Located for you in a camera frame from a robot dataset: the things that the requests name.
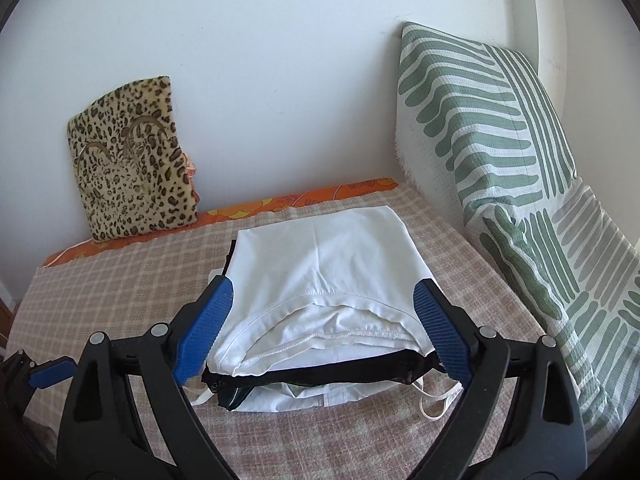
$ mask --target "pillow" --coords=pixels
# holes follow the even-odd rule
[[[69,121],[67,140],[94,240],[197,220],[172,110],[171,82],[160,76],[121,86]]]
[[[640,392],[640,258],[577,176],[535,71],[519,52],[405,23],[396,143],[408,177],[556,338],[599,452]]]

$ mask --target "orange fabric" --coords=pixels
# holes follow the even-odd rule
[[[108,240],[106,242],[95,242],[87,240],[74,247],[64,251],[59,251],[49,256],[43,267],[53,267],[56,265],[66,264],[78,258],[94,256],[103,251],[119,249],[131,244],[146,242],[160,236],[167,236],[172,233],[185,231],[187,229],[197,229],[216,222],[225,222],[235,220],[237,218],[245,218],[247,216],[257,215],[265,211],[276,212],[286,207],[303,207],[305,205],[319,204],[328,200],[342,200],[343,198],[352,198],[354,196],[362,196],[374,191],[386,191],[397,187],[398,184],[391,178],[377,178],[375,180],[365,180],[356,184],[345,184],[343,186],[326,187],[324,189],[316,189],[307,191],[302,194],[293,194],[279,196],[276,198],[267,198],[264,200],[256,200],[255,202],[247,202],[237,204],[231,207],[223,207],[220,209],[212,209],[204,214],[198,215],[198,221],[191,225],[173,229],[171,231],[156,231],[153,233],[133,236],[129,238],[119,238],[118,240]]]

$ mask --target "checkered fabric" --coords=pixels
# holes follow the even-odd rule
[[[239,229],[353,207],[391,207],[453,304],[478,324],[503,336],[535,341],[543,332],[516,295],[482,257],[409,185],[385,192],[277,213],[220,222],[106,251],[85,260],[38,269],[20,306],[7,355],[24,349],[36,362],[61,355],[79,359],[97,330],[112,339],[136,336],[168,322],[222,267]],[[445,376],[430,372],[426,387],[444,389]],[[140,378],[131,378],[140,417],[156,456],[171,461]],[[491,455],[506,416],[508,380],[474,461]],[[69,381],[38,391],[26,416],[57,431]],[[286,413],[235,413],[215,400],[195,411],[211,440],[243,479],[406,478],[447,417],[424,420],[412,386],[395,388],[332,408]]]

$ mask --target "leopard print cushion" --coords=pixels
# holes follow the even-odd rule
[[[94,240],[197,220],[167,76],[134,81],[93,102],[68,122],[67,139]]]

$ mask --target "blue textured pad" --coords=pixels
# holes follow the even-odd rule
[[[73,359],[65,358],[56,361],[50,365],[45,364],[42,368],[35,368],[29,376],[29,386],[43,390],[76,374],[76,363]]]
[[[233,300],[234,288],[231,280],[222,276],[222,282],[178,344],[174,378],[180,386],[184,386],[189,378],[199,373],[231,310]]]
[[[473,377],[469,348],[423,282],[418,282],[414,288],[414,309],[449,377],[460,381],[464,388],[468,387]]]

